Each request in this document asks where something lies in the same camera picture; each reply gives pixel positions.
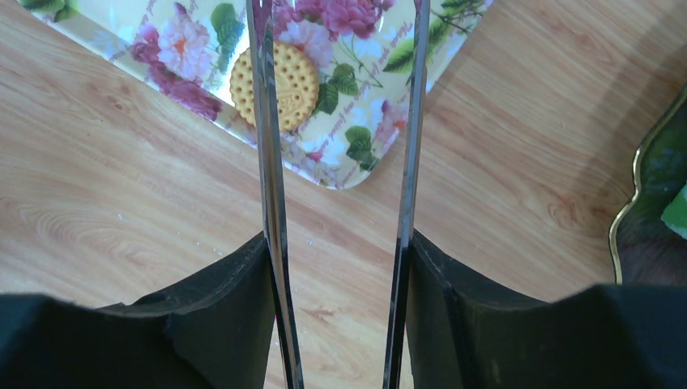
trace tray rim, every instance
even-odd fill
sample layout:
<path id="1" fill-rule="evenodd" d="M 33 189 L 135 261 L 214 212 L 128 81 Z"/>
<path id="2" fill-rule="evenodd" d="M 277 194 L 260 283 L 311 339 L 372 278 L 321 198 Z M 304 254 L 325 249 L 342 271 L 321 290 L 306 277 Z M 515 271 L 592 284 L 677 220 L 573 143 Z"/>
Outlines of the tray rim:
<path id="1" fill-rule="evenodd" d="M 685 103 L 686 100 L 687 84 L 682 86 L 682 89 L 680 90 L 678 95 L 673 99 L 668 109 L 660 116 L 659 120 L 656 121 L 653 127 L 649 129 L 648 133 L 644 135 L 642 142 L 639 144 L 637 150 L 634 152 L 634 158 L 632 161 L 632 182 L 634 185 L 634 193 L 632 197 L 630 197 L 630 199 L 627 201 L 627 203 L 625 203 L 621 210 L 616 214 L 615 218 L 613 219 L 613 222 L 611 223 L 611 227 L 608 230 L 608 246 L 611 251 L 611 258 L 613 261 L 613 270 L 615 273 L 616 284 L 620 285 L 623 283 L 622 265 L 620 259 L 620 252 L 618 251 L 617 244 L 618 227 L 622 223 L 623 219 L 625 219 L 625 217 L 630 213 L 630 211 L 632 211 L 634 204 L 637 203 L 639 197 L 642 195 L 642 160 L 644 158 L 644 155 L 646 154 L 646 150 L 651 146 L 651 143 L 653 143 L 656 137 L 664 129 L 666 124 L 670 122 L 672 117 L 675 116 L 677 110 Z"/>

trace green leaf print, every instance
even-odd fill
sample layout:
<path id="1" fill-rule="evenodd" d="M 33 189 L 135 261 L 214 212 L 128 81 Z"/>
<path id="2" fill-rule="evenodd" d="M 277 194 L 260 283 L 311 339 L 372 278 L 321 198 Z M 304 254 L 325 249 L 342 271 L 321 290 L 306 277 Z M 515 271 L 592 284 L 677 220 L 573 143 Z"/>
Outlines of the green leaf print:
<path id="1" fill-rule="evenodd" d="M 234 5 L 227 2 L 218 4 L 210 15 L 210 24 L 216 32 L 222 29 L 222 26 L 227 20 L 236 20 L 236 10 Z"/>
<path id="2" fill-rule="evenodd" d="M 428 60 L 434 54 L 434 50 L 444 43 L 451 31 L 451 25 L 441 19 L 434 20 L 429 25 L 429 53 Z"/>
<path id="3" fill-rule="evenodd" d="M 355 72 L 356 70 L 353 69 L 353 66 L 347 63 L 340 63 L 334 68 L 334 73 L 332 73 L 331 77 L 336 79 L 339 77 L 352 76 Z"/>
<path id="4" fill-rule="evenodd" d="M 413 39 L 406 39 L 401 42 L 391 55 L 389 61 L 382 71 L 386 73 L 407 73 L 412 70 L 413 59 Z"/>
<path id="5" fill-rule="evenodd" d="M 337 105 L 339 105 L 339 90 L 330 83 L 321 83 L 314 113 L 324 112 L 331 115 Z"/>
<path id="6" fill-rule="evenodd" d="M 28 11 L 57 12 L 65 7 L 64 0 L 19 0 Z"/>
<path id="7" fill-rule="evenodd" d="M 356 141 L 364 141 L 367 143 L 372 142 L 372 133 L 366 127 L 363 126 L 352 126 L 344 133 L 346 135 L 346 140 L 349 143 Z"/>
<path id="8" fill-rule="evenodd" d="M 340 93 L 348 96 L 355 96 L 358 94 L 358 82 L 350 75 L 345 75 L 343 77 L 334 77 L 329 80 L 331 85 L 334 85 Z"/>
<path id="9" fill-rule="evenodd" d="M 220 72 L 226 73 L 229 59 L 232 57 L 239 39 L 241 39 L 244 25 L 236 19 L 234 6 L 226 2 L 215 7 L 210 16 L 210 24 L 212 24 L 217 33 L 217 49 L 220 53 L 217 67 L 220 69 Z"/>
<path id="10" fill-rule="evenodd" d="M 353 126 L 346 130 L 346 140 L 350 143 L 346 155 L 352 160 L 369 160 L 372 151 L 372 134 L 363 126 Z"/>
<path id="11" fill-rule="evenodd" d="M 76 10 L 76 0 L 65 0 L 65 6 L 55 14 L 53 22 L 62 22 L 63 20 L 75 17 L 76 14 L 78 14 Z"/>
<path id="12" fill-rule="evenodd" d="M 361 160 L 360 160 L 360 167 L 361 170 L 367 170 L 368 172 L 372 171 L 375 166 L 377 166 L 377 163 L 379 162 L 379 158 L 374 156 L 372 152 L 366 152 Z"/>
<path id="13" fill-rule="evenodd" d="M 474 0 L 449 0 L 448 2 L 442 3 L 442 8 L 444 10 L 443 13 L 446 16 L 462 14 L 468 9 L 469 6 L 473 5 L 474 3 Z"/>
<path id="14" fill-rule="evenodd" d="M 454 26 L 448 21 L 448 18 L 443 16 L 435 19 L 429 25 L 429 51 L 427 53 L 427 62 L 432 60 L 437 48 L 444 43 L 453 27 Z M 415 57 L 412 49 L 413 39 L 406 39 L 401 42 L 389 56 L 389 62 L 386 63 L 383 71 L 387 73 L 410 72 L 412 70 L 412 60 Z"/>

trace wood grain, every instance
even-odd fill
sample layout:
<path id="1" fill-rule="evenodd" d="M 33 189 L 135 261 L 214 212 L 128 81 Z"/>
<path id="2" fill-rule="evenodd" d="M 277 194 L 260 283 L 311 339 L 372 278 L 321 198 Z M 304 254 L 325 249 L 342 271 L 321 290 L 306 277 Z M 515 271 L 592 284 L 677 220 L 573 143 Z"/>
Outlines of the wood grain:
<path id="1" fill-rule="evenodd" d="M 132 302 L 260 230 L 254 150 L 0 9 L 0 292 Z M 497 0 L 428 97 L 416 227 L 544 300 L 612 282 L 608 226 L 687 76 L 685 19 L 680 0 Z M 308 387 L 381 386 L 403 148 L 351 190 L 285 174 Z M 275 345 L 266 387 L 281 374 Z"/>

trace metal blade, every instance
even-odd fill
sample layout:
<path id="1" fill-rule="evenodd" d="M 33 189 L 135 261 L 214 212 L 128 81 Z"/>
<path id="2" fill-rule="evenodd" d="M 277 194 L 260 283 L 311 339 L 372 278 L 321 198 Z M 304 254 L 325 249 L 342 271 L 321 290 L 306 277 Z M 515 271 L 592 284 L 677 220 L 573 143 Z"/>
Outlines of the metal blade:
<path id="1" fill-rule="evenodd" d="M 255 126 L 258 130 L 262 187 L 262 226 L 271 256 L 272 288 L 284 378 L 288 389 L 303 389 L 296 319 L 288 282 L 286 206 L 275 88 L 272 0 L 246 0 L 246 13 L 250 58 L 253 63 Z"/>
<path id="2" fill-rule="evenodd" d="M 429 48 L 429 0 L 415 0 L 415 42 L 412 64 L 410 112 L 406 141 L 403 185 L 399 227 L 396 234 L 394 279 L 391 285 L 389 327 L 386 333 L 386 359 L 384 362 L 384 389 L 398 389 L 403 357 L 403 335 L 408 303 L 408 279 L 410 263 L 408 248 L 412 239 L 417 193 L 417 170 L 420 164 L 420 141 L 422 136 L 422 106 L 427 88 L 426 58 Z"/>

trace gold rim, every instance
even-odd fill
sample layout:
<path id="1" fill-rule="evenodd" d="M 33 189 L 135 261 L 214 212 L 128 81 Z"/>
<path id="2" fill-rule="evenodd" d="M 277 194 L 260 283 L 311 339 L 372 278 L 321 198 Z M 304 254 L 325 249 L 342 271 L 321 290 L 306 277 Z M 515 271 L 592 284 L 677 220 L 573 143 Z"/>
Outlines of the gold rim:
<path id="1" fill-rule="evenodd" d="M 682 106 L 687 98 L 687 86 L 683 87 L 680 91 L 680 95 L 672 102 L 670 108 L 664 115 L 657 121 L 656 124 L 649 130 L 649 133 L 644 137 L 642 142 L 639 144 L 637 151 L 634 153 L 634 159 L 632 161 L 632 179 L 634 183 L 634 194 L 632 198 L 621 208 L 621 210 L 616 215 L 616 218 L 611 224 L 611 229 L 608 232 L 608 244 L 611 247 L 611 257 L 613 259 L 613 270 L 615 271 L 616 284 L 622 284 L 622 270 L 621 270 L 621 259 L 618 254 L 618 244 L 617 244 L 617 232 L 618 226 L 622 222 L 622 219 L 629 213 L 629 211 L 634 207 L 634 204 L 639 199 L 639 195 L 642 193 L 642 183 L 639 179 L 640 166 L 642 163 L 642 158 L 646 149 L 649 147 L 651 142 L 654 141 L 656 135 L 665 127 L 666 123 L 675 115 L 675 112 Z"/>

